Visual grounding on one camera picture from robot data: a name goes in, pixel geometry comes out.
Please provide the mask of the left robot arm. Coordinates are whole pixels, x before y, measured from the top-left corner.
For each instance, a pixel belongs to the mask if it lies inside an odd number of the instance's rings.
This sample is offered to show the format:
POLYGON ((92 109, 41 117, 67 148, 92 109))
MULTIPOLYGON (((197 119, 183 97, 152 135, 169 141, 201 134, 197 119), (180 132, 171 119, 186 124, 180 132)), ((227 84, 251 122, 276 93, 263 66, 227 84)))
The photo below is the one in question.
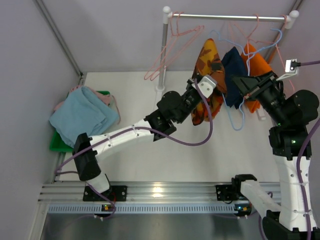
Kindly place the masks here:
POLYGON ((202 81, 195 84, 189 80, 183 95, 176 91, 166 92, 156 104, 155 111, 117 133, 91 137, 86 133, 80 134, 72 152, 79 180, 88 183, 97 193, 105 194, 111 190, 111 186, 99 162, 107 156, 132 144, 155 142, 163 138, 185 146, 198 146, 198 143, 173 138, 171 134, 177 130, 174 124, 181 124, 200 102, 206 102, 213 90, 208 83, 202 81))

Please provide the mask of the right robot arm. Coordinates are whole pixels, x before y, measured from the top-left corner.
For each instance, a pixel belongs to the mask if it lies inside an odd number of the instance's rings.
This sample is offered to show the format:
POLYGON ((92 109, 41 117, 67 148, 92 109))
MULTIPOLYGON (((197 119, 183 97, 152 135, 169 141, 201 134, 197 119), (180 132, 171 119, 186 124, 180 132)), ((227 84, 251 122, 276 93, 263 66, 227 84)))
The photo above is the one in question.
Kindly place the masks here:
POLYGON ((318 97, 305 89, 286 97, 283 82, 272 71, 235 76, 232 81, 243 98, 259 101, 275 123, 268 138, 278 169, 281 202, 276 203, 249 174, 234 177, 239 193, 259 213, 267 239, 319 239, 309 187, 313 131, 307 130, 307 125, 318 118, 318 97))

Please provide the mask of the pink hanger of blue trousers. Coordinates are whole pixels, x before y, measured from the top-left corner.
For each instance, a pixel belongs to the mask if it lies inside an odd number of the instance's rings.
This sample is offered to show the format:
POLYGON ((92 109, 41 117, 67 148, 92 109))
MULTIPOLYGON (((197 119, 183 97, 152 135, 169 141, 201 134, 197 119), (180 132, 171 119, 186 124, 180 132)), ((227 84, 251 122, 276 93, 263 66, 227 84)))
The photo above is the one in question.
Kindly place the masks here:
POLYGON ((160 51, 152 66, 144 75, 144 80, 155 80, 160 74, 182 55, 182 53, 202 34, 204 25, 198 25, 195 28, 179 32, 179 27, 176 27, 176 32, 171 28, 171 36, 168 42, 160 51))

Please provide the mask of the orange patterned trousers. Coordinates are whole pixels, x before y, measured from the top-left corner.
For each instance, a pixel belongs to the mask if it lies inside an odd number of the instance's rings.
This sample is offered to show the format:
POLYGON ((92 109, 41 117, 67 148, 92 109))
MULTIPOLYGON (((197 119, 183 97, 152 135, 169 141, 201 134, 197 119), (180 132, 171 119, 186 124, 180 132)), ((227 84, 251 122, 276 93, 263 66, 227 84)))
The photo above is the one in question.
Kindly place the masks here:
POLYGON ((212 95, 206 99, 210 107, 211 116, 215 118, 221 109, 224 101, 223 94, 227 92, 227 86, 225 83, 225 68, 220 59, 216 44, 211 38, 207 39, 203 44, 195 63, 192 78, 205 75, 211 76, 217 82, 212 95))

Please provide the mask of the light blue trousers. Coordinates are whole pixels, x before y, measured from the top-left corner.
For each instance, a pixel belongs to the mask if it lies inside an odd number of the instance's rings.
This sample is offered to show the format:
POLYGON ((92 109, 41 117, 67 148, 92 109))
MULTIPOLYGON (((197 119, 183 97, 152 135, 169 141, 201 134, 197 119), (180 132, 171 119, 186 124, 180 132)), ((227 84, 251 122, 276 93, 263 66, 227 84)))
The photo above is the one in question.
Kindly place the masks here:
POLYGON ((87 86, 68 93, 63 105, 49 118, 64 143, 75 146, 78 135, 101 135, 118 123, 115 104, 105 105, 87 86))

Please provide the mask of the pink trousers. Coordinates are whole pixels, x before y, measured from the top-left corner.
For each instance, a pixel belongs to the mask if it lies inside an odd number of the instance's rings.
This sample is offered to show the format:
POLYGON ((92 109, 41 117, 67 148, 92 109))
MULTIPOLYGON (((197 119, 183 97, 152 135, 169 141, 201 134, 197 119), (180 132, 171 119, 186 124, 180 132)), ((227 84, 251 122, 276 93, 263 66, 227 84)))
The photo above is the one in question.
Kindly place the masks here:
MULTIPOLYGON (((83 86, 81 86, 81 85, 77 85, 77 86, 71 88, 68 93, 70 94, 70 93, 74 92, 75 90, 77 90, 79 88, 82 88, 82 87, 83 86)), ((119 108, 118 108, 118 105, 117 105, 117 101, 116 101, 116 98, 114 97, 114 95, 112 95, 110 93, 104 95, 104 94, 102 94, 102 93, 100 93, 100 92, 98 92, 98 91, 96 91, 96 90, 94 90, 94 89, 92 89, 90 87, 89 87, 89 89, 108 107, 110 107, 112 104, 115 105, 115 108, 116 108, 116 111, 117 111, 117 114, 118 114, 118 123, 117 124, 120 124, 120 122, 121 122, 121 114, 120 114, 120 111, 119 111, 119 108)), ((53 111, 54 112, 57 111, 63 105, 63 103, 64 103, 64 101, 62 101, 59 104, 57 104, 54 107, 53 111)))

